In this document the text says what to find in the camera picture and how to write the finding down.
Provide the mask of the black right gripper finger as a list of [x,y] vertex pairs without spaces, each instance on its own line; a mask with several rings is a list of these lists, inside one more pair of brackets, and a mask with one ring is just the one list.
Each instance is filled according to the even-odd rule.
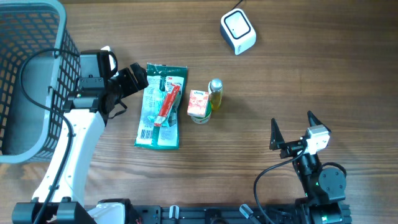
[[271,137],[270,137],[269,149],[270,150],[278,150],[278,149],[280,149],[280,145],[284,144],[284,143],[285,143],[285,141],[280,132],[277,121],[275,118],[272,118],[271,119]]
[[310,127],[323,125],[323,123],[312,113],[312,111],[307,112],[307,117]]

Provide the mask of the green 3M gloves package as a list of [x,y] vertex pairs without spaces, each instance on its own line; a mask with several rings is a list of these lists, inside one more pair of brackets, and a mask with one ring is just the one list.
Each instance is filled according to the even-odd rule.
[[[142,99],[141,117],[137,130],[137,138],[134,143],[137,147],[145,147],[155,150],[176,150],[179,148],[179,110],[185,93],[187,67],[176,67],[160,64],[147,64],[147,81],[149,86],[145,88]],[[171,90],[171,84],[181,86],[179,99],[176,102],[177,124],[170,128],[155,127],[147,118],[153,105],[152,94],[155,90]]]

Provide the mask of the clear teal wipes packet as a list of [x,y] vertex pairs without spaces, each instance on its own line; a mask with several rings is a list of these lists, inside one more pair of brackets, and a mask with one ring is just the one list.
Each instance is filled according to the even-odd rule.
[[[154,121],[160,111],[160,108],[162,107],[164,98],[167,93],[171,92],[171,90],[170,91],[155,90],[154,93],[152,94],[153,105],[151,106],[150,115],[147,116],[147,118],[149,119],[149,121],[151,123],[154,124]],[[176,110],[175,104],[171,110],[168,120],[161,127],[170,128],[170,127],[174,126],[175,124],[177,124],[177,110]]]

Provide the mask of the red white tissue pack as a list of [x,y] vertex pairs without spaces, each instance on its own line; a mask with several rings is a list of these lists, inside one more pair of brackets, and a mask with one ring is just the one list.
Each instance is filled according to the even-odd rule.
[[204,118],[207,111],[209,94],[205,91],[191,90],[187,108],[189,116]]

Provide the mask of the green lid chicken jar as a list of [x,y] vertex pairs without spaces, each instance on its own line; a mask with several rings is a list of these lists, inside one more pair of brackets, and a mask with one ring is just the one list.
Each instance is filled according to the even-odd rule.
[[204,117],[197,117],[197,116],[191,116],[191,119],[193,122],[195,122],[196,124],[205,124],[207,123],[210,118],[211,118],[211,103],[208,102],[207,107],[206,107],[206,113]]

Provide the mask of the yellow liquid bottle silver cap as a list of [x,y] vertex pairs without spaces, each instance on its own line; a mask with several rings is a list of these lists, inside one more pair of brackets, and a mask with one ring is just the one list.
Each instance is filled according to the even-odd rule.
[[217,110],[221,106],[223,82],[219,78],[212,79],[208,84],[208,92],[212,110]]

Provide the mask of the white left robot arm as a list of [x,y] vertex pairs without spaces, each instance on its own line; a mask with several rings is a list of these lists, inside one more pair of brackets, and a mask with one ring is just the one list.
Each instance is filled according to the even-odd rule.
[[67,95],[62,130],[46,176],[30,202],[19,202],[13,223],[128,223],[133,208],[128,199],[103,200],[84,208],[84,191],[93,151],[110,113],[122,99],[148,86],[147,73],[138,63],[119,69],[114,52],[87,50],[78,54],[81,75]]

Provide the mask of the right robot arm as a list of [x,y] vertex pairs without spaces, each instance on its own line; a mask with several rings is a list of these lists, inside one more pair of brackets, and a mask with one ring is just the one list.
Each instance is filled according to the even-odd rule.
[[295,159],[292,165],[305,197],[293,204],[272,205],[267,211],[277,223],[351,223],[351,210],[343,203],[347,172],[335,162],[322,163],[317,154],[328,146],[331,130],[311,111],[307,116],[305,134],[291,142],[284,141],[276,119],[271,119],[270,149],[279,150],[282,159]]

